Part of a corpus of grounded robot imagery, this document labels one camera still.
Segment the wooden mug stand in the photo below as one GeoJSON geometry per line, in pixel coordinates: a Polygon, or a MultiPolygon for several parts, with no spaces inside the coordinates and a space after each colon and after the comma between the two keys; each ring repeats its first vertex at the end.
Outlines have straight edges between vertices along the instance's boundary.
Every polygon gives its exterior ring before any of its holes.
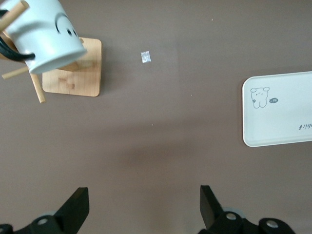
{"type": "MultiPolygon", "coordinates": [[[[11,11],[8,11],[0,20],[0,32],[16,20],[25,10],[29,8],[26,1],[21,0],[11,11]]],[[[6,36],[2,39],[12,48],[16,49],[14,43],[6,36]]],[[[102,43],[98,39],[80,38],[87,53],[79,60],[42,74],[42,86],[49,93],[81,95],[96,97],[100,92],[101,65],[102,65],[102,43]]],[[[7,59],[0,54],[0,59],[7,59]]],[[[9,79],[22,73],[29,72],[28,67],[3,74],[4,79],[9,79]]],[[[45,102],[44,93],[40,85],[39,77],[30,74],[40,103],[45,102]]]]}

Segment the white tray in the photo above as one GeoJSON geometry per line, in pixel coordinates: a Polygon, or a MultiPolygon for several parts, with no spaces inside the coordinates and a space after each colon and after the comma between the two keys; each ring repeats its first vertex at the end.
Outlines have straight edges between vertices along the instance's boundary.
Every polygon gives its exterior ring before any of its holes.
{"type": "Polygon", "coordinates": [[[243,138],[250,147],[312,140],[312,72],[246,80],[243,138]]]}

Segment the wooden peg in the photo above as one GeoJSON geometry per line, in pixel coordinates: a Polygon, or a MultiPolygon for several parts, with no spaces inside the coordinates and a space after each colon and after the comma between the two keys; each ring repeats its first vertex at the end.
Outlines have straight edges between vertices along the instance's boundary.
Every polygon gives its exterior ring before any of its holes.
{"type": "Polygon", "coordinates": [[[24,11],[29,8],[29,4],[21,0],[12,10],[4,14],[0,20],[0,32],[4,31],[14,20],[16,20],[24,11]]]}
{"type": "Polygon", "coordinates": [[[3,79],[9,79],[9,78],[18,76],[20,74],[23,74],[25,72],[28,72],[28,67],[22,67],[22,68],[15,70],[15,71],[8,72],[6,74],[3,74],[2,77],[3,77],[3,79]]]}
{"type": "Polygon", "coordinates": [[[42,87],[40,85],[40,81],[39,81],[38,75],[30,73],[30,77],[31,77],[31,80],[33,81],[33,84],[34,84],[34,87],[35,87],[35,90],[36,90],[39,102],[40,103],[45,102],[43,89],[42,89],[42,87]]]}

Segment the metal screw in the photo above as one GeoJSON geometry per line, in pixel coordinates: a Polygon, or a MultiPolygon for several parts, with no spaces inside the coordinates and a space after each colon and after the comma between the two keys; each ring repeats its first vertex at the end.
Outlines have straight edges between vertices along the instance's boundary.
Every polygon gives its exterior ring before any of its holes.
{"type": "Polygon", "coordinates": [[[42,225],[42,224],[45,224],[48,220],[46,218],[43,218],[41,220],[38,221],[38,225],[42,225]]]}
{"type": "Polygon", "coordinates": [[[228,213],[226,215],[226,217],[229,219],[229,220],[236,220],[236,216],[233,214],[233,213],[228,213]]]}
{"type": "Polygon", "coordinates": [[[278,224],[273,221],[273,220],[268,220],[267,221],[267,225],[270,227],[270,228],[278,228],[278,224]]]}

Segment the brown table surface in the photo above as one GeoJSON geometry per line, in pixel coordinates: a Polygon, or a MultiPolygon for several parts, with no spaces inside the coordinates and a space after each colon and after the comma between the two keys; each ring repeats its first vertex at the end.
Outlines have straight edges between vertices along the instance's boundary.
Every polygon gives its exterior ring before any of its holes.
{"type": "Polygon", "coordinates": [[[0,223],[22,228],[87,186],[81,234],[197,234],[211,185],[253,223],[311,233],[312,143],[247,147],[241,88],[312,70],[312,1],[60,2],[103,42],[101,94],[39,104],[27,74],[0,80],[0,223]]]}

